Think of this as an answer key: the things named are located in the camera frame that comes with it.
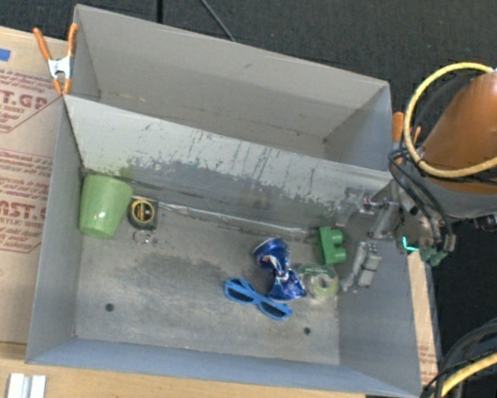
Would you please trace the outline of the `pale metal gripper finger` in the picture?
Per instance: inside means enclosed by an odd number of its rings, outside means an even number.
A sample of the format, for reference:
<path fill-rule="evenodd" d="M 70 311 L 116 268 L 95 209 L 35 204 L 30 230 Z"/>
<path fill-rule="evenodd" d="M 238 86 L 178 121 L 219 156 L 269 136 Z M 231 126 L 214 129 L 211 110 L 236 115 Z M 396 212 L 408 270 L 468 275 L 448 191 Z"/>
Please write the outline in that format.
<path fill-rule="evenodd" d="M 360 241 L 354 254 L 352 269 L 343 280 L 340 281 L 342 292 L 357 290 L 358 288 L 369 288 L 382 262 L 376 243 Z"/>
<path fill-rule="evenodd" d="M 347 187 L 335 209 L 334 224 L 340 230 L 368 230 L 372 218 L 373 193 L 360 187 Z"/>

